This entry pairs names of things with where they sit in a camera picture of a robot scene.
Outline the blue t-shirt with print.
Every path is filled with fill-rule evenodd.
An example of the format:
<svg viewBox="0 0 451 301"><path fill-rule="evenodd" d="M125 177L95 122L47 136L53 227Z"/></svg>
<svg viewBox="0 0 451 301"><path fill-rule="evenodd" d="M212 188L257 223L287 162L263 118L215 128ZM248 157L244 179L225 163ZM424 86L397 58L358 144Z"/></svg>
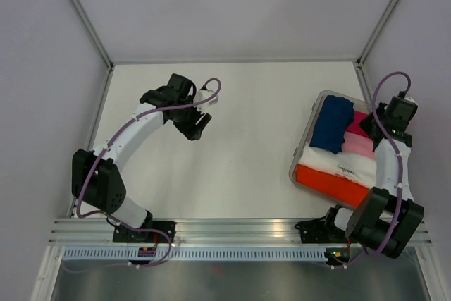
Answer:
<svg viewBox="0 0 451 301"><path fill-rule="evenodd" d="M333 154L342 152L345 131L353 120L353 102L328 95L323 101L309 145Z"/></svg>

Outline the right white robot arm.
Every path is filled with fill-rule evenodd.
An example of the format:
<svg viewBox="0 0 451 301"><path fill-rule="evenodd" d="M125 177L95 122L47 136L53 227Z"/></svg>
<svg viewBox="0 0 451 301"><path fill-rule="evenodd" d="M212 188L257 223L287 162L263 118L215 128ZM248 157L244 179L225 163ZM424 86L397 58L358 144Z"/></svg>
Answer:
<svg viewBox="0 0 451 301"><path fill-rule="evenodd" d="M416 102L400 92L361 122L373 141L376 183L355 210L340 205L329 209L321 224L326 239L354 241L391 259L401 255L424 217L408 176L412 136L406 129L417 109Z"/></svg>

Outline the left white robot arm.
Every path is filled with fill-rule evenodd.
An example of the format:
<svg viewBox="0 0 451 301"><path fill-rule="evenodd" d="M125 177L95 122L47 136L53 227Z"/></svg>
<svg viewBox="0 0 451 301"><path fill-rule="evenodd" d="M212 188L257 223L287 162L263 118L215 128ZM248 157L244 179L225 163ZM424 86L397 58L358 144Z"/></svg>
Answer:
<svg viewBox="0 0 451 301"><path fill-rule="evenodd" d="M154 233L152 213L128 197L121 176L123 167L144 141L167 122L189 141L197 141L211 121L208 106L219 90L208 85L197 87L188 78L172 74L166 85L145 92L131 118L103 144L91 150L79 149L72 158L72 194L78 204L94 207L93 214L103 214L125 228L137 241L148 241Z"/></svg>

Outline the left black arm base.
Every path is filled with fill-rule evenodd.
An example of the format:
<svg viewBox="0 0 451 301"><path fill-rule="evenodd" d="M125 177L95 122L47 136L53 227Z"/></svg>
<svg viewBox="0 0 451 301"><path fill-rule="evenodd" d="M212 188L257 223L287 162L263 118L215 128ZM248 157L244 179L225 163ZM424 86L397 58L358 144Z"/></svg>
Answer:
<svg viewBox="0 0 451 301"><path fill-rule="evenodd" d="M168 240L174 241L175 221L153 221L149 226L152 231L136 231L125 226L116 226L112 241L120 244L167 244Z"/></svg>

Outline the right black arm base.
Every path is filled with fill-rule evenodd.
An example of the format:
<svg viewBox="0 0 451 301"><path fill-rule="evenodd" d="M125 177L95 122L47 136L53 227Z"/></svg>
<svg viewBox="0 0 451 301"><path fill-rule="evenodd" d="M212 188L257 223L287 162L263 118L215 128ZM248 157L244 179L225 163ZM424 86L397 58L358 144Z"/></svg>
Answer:
<svg viewBox="0 0 451 301"><path fill-rule="evenodd" d="M345 232L337 228L335 224L325 216L309 221L300 221L294 225L299 232L303 244L345 244L347 238Z"/></svg>

